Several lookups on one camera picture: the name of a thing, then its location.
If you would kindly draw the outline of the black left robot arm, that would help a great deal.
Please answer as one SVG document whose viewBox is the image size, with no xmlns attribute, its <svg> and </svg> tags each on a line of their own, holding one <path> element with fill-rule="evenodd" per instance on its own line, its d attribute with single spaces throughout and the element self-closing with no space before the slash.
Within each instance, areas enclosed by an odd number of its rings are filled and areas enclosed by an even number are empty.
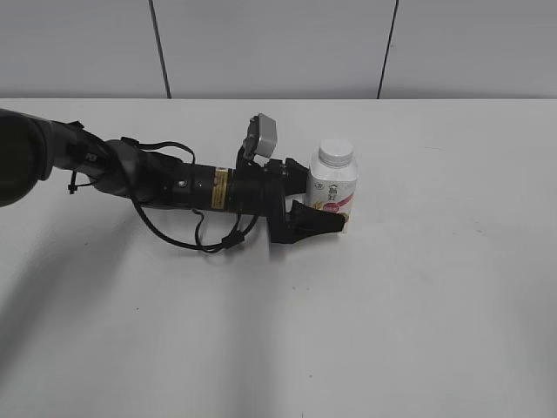
<svg viewBox="0 0 557 418">
<path fill-rule="evenodd" d="M 1 204 L 26 196 L 52 169 L 82 173 L 96 190 L 129 199 L 147 227 L 174 246 L 217 253 L 245 240 L 264 218 L 273 243 L 302 239 L 344 229 L 345 216 L 323 212 L 290 196 L 304 193 L 308 170 L 292 158 L 272 158 L 278 142 L 274 119 L 259 113 L 250 119 L 239 147 L 236 165 L 222 168 L 184 162 L 163 154 L 166 147 L 191 148 L 174 141 L 142 144 L 122 137 L 104 141 L 74 121 L 62 123 L 3 109 L 1 111 Z M 234 225 L 217 244 L 204 245 L 196 233 L 192 244 L 170 238 L 146 216 L 146 209 L 185 209 L 203 216 L 206 211 L 229 212 L 238 219 L 251 216 L 246 227 Z"/>
</svg>

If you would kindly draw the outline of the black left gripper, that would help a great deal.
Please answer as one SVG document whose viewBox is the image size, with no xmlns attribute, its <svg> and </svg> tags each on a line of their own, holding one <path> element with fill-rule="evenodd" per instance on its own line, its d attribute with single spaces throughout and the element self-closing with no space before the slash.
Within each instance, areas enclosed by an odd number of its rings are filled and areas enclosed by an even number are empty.
<svg viewBox="0 0 557 418">
<path fill-rule="evenodd" d="M 232 181 L 233 211 L 251 215 L 252 220 L 241 229 L 252 231 L 259 218 L 266 218 L 272 243 L 296 243 L 302 239 L 328 233 L 340 233 L 345 226 L 343 215 L 324 212 L 292 202 L 286 213 L 286 193 L 306 193 L 309 169 L 293 158 L 285 162 L 270 159 L 264 165 L 237 158 Z"/>
</svg>

